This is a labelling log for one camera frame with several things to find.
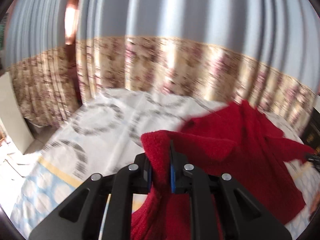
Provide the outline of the red knitted sweater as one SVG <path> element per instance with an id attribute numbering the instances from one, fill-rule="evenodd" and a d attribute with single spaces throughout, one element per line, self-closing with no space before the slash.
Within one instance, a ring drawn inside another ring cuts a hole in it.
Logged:
<path id="1" fill-rule="evenodd" d="M 189 198 L 170 192 L 170 145 L 207 174 L 229 173 L 283 224 L 305 207 L 285 164 L 304 161 L 312 149 L 285 138 L 247 101 L 192 118 L 177 132 L 145 133 L 141 141 L 154 182 L 146 201 L 132 215 L 132 239 L 190 238 Z"/>

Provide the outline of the white bedsheet grey circle pattern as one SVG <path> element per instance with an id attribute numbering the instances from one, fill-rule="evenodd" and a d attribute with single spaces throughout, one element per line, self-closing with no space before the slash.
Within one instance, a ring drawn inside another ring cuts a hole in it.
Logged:
<path id="1" fill-rule="evenodd" d="M 143 133 L 172 131 L 192 116 L 224 107 L 189 96 L 106 89 L 76 111 L 45 144 L 10 219 L 28 237 L 94 172 L 110 175 L 142 152 Z"/>

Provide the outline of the white cabinet side panel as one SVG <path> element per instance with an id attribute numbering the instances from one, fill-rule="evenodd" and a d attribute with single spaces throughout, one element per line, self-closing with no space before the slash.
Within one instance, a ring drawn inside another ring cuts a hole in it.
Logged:
<path id="1" fill-rule="evenodd" d="M 1 75 L 1 122 L 17 149 L 24 153 L 34 138 L 21 114 L 9 72 Z"/>

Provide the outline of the blue floral curtain right panel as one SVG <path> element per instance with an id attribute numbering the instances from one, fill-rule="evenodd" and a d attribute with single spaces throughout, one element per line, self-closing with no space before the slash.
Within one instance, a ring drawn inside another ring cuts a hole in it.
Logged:
<path id="1" fill-rule="evenodd" d="M 82 101 L 104 88 L 240 102 L 302 133 L 319 87 L 309 0 L 79 0 Z"/>

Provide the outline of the blue floral curtain panel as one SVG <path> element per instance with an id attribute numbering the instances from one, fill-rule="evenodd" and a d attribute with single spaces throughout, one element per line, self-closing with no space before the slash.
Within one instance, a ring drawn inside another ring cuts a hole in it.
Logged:
<path id="1" fill-rule="evenodd" d="M 104 88 L 240 102 L 302 133 L 319 87 L 309 0 L 79 0 L 82 101 Z"/>
<path id="2" fill-rule="evenodd" d="M 78 108 L 65 50 L 67 2 L 17 0 L 5 39 L 20 112 L 37 126 L 60 126 Z"/>

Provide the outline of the blue floral curtain left panel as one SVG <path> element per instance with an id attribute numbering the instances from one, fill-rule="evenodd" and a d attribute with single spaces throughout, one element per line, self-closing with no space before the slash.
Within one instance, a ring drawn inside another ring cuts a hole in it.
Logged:
<path id="1" fill-rule="evenodd" d="M 5 39 L 20 112 L 37 126 L 60 126 L 78 108 L 65 50 L 67 2 L 17 0 Z"/>

